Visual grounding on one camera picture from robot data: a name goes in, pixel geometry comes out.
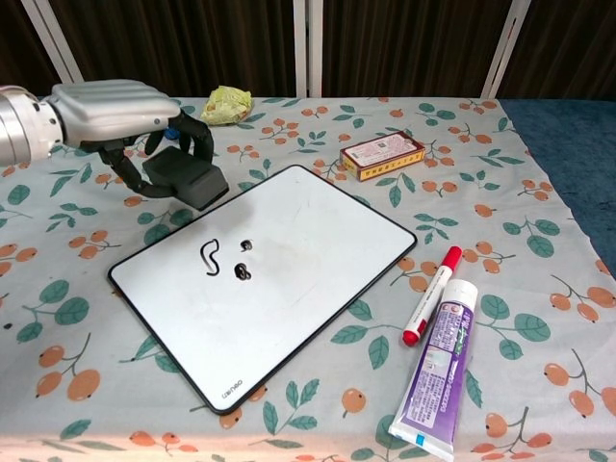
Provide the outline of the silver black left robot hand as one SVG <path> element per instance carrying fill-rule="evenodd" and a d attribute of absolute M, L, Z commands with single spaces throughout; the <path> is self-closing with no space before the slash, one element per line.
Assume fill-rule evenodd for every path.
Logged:
<path fill-rule="evenodd" d="M 128 79 L 58 84 L 45 98 L 62 122 L 63 144 L 96 152 L 135 193 L 146 197 L 174 196 L 187 203 L 198 200 L 188 177 L 223 176 L 213 166 L 214 141 L 206 123 L 190 116 L 180 104 L 147 84 Z M 150 181 L 141 177 L 125 155 L 142 135 L 144 152 L 154 153 L 165 130 L 179 132 L 179 146 L 168 147 L 144 163 Z"/>

